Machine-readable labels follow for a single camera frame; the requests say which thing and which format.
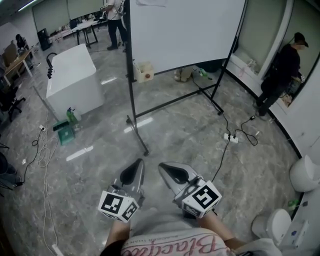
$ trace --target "toilet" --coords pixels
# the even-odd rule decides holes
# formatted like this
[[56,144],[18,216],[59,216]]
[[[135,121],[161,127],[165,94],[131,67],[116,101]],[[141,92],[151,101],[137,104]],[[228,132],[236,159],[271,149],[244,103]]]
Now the toilet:
[[252,232],[259,238],[270,238],[279,246],[286,235],[291,217],[284,209],[276,209],[271,215],[259,215],[252,222]]

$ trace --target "black cap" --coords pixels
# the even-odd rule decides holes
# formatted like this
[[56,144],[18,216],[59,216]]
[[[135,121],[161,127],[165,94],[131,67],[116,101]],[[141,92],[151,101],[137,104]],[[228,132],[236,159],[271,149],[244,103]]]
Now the black cap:
[[294,34],[294,42],[298,43],[298,42],[303,42],[303,45],[305,45],[305,47],[309,47],[309,44],[306,42],[305,36],[303,34],[301,34],[300,32],[295,33]]

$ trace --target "whiteboard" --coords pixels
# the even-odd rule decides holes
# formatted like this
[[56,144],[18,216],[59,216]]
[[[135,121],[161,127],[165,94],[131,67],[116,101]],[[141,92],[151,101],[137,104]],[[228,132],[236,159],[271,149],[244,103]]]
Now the whiteboard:
[[166,7],[130,0],[131,47],[136,63],[154,72],[226,59],[245,0],[169,0]]

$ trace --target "marble floor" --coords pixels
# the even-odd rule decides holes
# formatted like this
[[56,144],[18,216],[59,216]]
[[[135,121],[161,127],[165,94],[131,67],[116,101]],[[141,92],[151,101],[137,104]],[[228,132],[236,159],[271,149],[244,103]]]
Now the marble floor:
[[[150,149],[150,155],[144,157],[135,134],[124,132],[128,128],[126,116],[132,116],[125,53],[122,47],[105,51],[110,45],[105,27],[97,31],[97,36],[99,43],[93,44],[89,51],[100,80],[111,80],[102,86],[105,103],[82,116],[75,140],[65,146],[58,144],[47,167],[52,219],[58,247],[65,256],[97,256],[104,247],[112,221],[99,213],[97,206],[102,190],[108,187],[117,170],[143,158],[146,200],[141,210],[156,208],[159,212],[176,213],[179,210],[158,173],[158,164],[163,161],[186,163],[211,180],[226,146],[223,139],[226,121],[217,115],[206,97],[195,95],[138,119],[138,122],[152,120],[139,129]],[[36,153],[32,141],[36,139],[38,127],[46,125],[47,109],[33,88],[35,86],[45,99],[48,79],[44,56],[74,46],[76,39],[71,36],[45,52],[40,51],[36,56],[41,65],[32,71],[34,79],[25,73],[15,83],[19,86],[18,98],[23,96],[26,102],[12,123],[1,126],[1,142],[10,147],[1,152],[21,175]],[[211,81],[194,73],[196,83],[202,87],[214,83],[218,75],[219,72],[210,74]],[[195,88],[192,81],[176,82],[172,71],[157,75],[145,84],[134,83],[137,112]],[[225,110],[231,132],[255,114],[254,99],[228,75],[223,77],[214,99]],[[57,136],[52,130],[54,123],[49,114],[48,138]],[[251,223],[256,215],[276,208],[286,209],[289,200],[298,198],[289,181],[289,169],[298,157],[271,118],[267,122],[257,118],[244,127],[248,133],[257,134],[258,145],[252,146],[239,133],[239,143],[227,148],[213,183],[223,196],[216,208],[217,214],[239,239],[251,241],[255,238]],[[91,151],[67,159],[89,147]],[[50,255],[43,238],[44,175],[45,169],[35,161],[28,168],[23,186],[13,191],[1,189],[4,198],[0,197],[0,218],[17,256]],[[44,234],[49,246],[56,242],[50,220],[47,214]]]

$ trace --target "whiteboard stand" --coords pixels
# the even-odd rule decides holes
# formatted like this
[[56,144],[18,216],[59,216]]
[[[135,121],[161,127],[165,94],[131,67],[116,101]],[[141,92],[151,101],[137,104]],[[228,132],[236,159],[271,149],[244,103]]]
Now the whiteboard stand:
[[[161,105],[158,105],[158,106],[155,106],[153,108],[150,108],[144,112],[141,112],[141,113],[138,113],[136,114],[136,107],[135,107],[135,98],[134,98],[134,91],[133,91],[133,83],[135,82],[135,78],[134,78],[134,67],[133,67],[133,55],[132,55],[132,37],[131,37],[131,16],[130,16],[130,0],[126,0],[126,2],[128,3],[127,6],[126,6],[126,13],[125,13],[125,17],[123,17],[123,20],[124,20],[124,23],[125,23],[125,27],[126,27],[126,30],[127,30],[127,43],[126,43],[126,69],[127,69],[127,78],[128,78],[128,85],[129,85],[129,94],[130,94],[130,102],[131,102],[131,109],[132,109],[132,116],[133,116],[133,120],[131,120],[131,118],[129,117],[129,115],[127,115],[127,120],[126,120],[126,123],[129,124],[132,128],[132,130],[135,132],[136,136],[138,137],[141,145],[143,146],[143,149],[144,149],[144,153],[143,155],[146,157],[150,154],[150,151],[149,149],[147,148],[146,144],[144,143],[144,141],[142,140],[140,134],[139,134],[139,131],[138,131],[138,126],[137,126],[137,118],[140,118],[144,115],[147,115],[153,111],[156,111],[158,109],[161,109],[165,106],[168,106],[170,104],[173,104],[175,102],[178,102],[178,101],[181,101],[183,99],[186,99],[188,97],[191,97],[195,94],[200,94],[200,93],[203,93],[204,96],[206,96],[210,102],[215,106],[215,109],[218,110],[218,115],[222,115],[222,113],[224,113],[224,110],[213,100],[213,97],[215,96],[217,90],[218,90],[218,87],[220,86],[220,82],[227,70],[227,65],[229,63],[229,60],[230,60],[230,57],[233,53],[233,50],[234,50],[234,47],[236,45],[236,42],[238,40],[238,31],[241,27],[241,23],[239,22],[239,25],[238,25],[238,28],[237,28],[237,32],[235,34],[235,37],[234,37],[234,40],[233,40],[233,43],[232,43],[232,46],[231,46],[231,49],[229,51],[229,54],[228,54],[228,57],[227,59],[225,59],[224,61],[224,65],[221,67],[221,73],[220,73],[220,76],[217,80],[217,83],[213,84],[213,85],[210,85],[210,86],[207,86],[207,87],[204,87],[204,88],[201,88],[198,86],[198,90],[195,90],[191,93],[188,93],[186,95],[183,95],[181,97],[178,97],[176,99],[173,99],[173,100],[170,100],[166,103],[163,103]],[[176,70],[176,69],[180,69],[180,68],[185,68],[185,67],[188,67],[188,66],[193,66],[197,63],[194,63],[192,65],[186,65],[186,66],[180,66],[180,67],[175,67],[175,68],[172,68],[172,69],[169,69],[169,70],[165,70],[165,71],[161,71],[161,72],[158,72],[158,73],[155,73],[155,75],[159,75],[159,74],[162,74],[162,73],[165,73],[165,72],[169,72],[169,71],[173,71],[173,70]],[[214,88],[213,92],[211,95],[209,95],[206,90],[208,89],[211,89],[211,88]]]

